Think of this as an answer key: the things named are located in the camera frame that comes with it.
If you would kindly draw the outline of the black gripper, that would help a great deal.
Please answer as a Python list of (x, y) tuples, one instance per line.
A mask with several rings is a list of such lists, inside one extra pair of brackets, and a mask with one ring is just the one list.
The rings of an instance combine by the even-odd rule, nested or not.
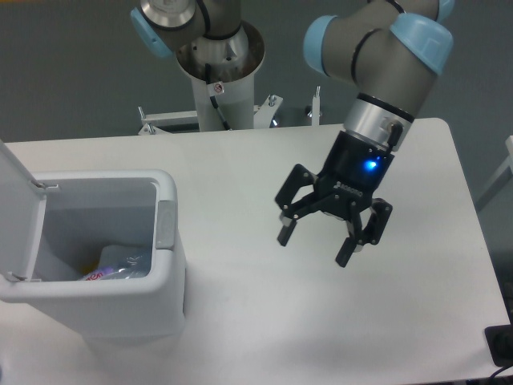
[[(339, 132), (317, 175), (296, 164), (277, 193), (275, 202), (281, 209), (282, 223), (278, 242), (287, 245), (297, 221), (319, 210), (346, 220), (348, 237), (335, 258), (340, 267), (347, 266), (358, 247), (377, 245), (393, 206), (382, 198), (372, 200), (372, 196), (393, 159), (393, 154)], [(306, 186), (312, 186), (313, 191), (293, 202)], [(369, 207), (371, 215), (363, 228), (360, 213)]]

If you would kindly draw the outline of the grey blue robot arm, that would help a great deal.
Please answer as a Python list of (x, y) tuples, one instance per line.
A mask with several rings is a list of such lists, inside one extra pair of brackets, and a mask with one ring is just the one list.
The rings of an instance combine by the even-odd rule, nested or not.
[[(296, 165), (276, 195), (286, 245), (299, 219), (323, 212), (347, 224), (336, 261), (380, 241), (392, 212), (374, 192), (382, 182), (454, 40), (442, 25), (451, 1), (370, 1), (347, 18), (317, 18), (303, 55), (315, 71), (359, 92), (318, 173)], [(130, 13), (155, 56), (175, 56), (192, 81), (200, 130), (256, 127), (254, 76), (263, 39), (241, 17), (238, 1), (142, 1)]]

